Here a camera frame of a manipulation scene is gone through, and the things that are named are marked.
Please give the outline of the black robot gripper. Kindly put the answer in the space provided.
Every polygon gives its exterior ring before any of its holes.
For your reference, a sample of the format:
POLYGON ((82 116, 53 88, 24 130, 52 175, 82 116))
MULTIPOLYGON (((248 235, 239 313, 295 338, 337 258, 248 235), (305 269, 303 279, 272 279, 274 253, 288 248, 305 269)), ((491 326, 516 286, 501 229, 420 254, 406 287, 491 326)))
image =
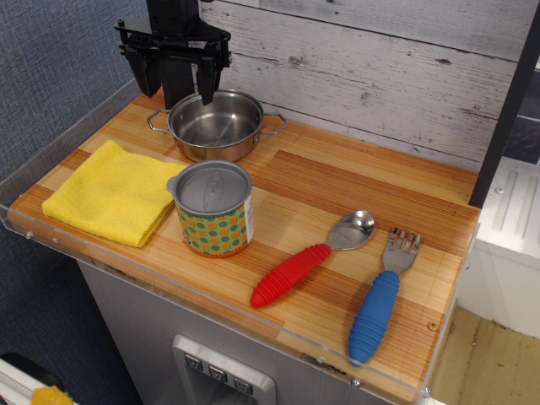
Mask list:
POLYGON ((141 92, 153 97, 161 87, 159 60, 197 64, 202 104, 213 101, 220 74, 230 65, 231 34, 202 20, 200 2, 147 1, 146 19, 119 19, 121 54, 141 92))

